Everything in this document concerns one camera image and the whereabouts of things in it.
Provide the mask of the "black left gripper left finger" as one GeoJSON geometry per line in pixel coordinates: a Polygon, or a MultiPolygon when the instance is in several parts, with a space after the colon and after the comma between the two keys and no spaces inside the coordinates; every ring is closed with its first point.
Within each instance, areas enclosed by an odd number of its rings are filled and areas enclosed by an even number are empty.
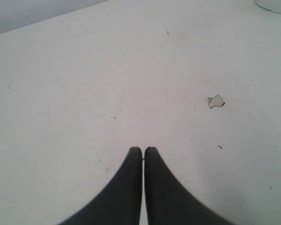
{"type": "Polygon", "coordinates": [[[138,225],[142,201],[142,152],[131,147],[102,191],[62,225],[138,225]]]}

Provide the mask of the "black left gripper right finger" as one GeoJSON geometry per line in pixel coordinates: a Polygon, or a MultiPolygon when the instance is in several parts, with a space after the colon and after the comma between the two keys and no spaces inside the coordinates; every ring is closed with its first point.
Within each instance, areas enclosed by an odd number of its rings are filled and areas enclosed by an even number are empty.
{"type": "Polygon", "coordinates": [[[227,224],[183,187],[155,147],[145,150],[144,185],[149,225],[227,224]]]}

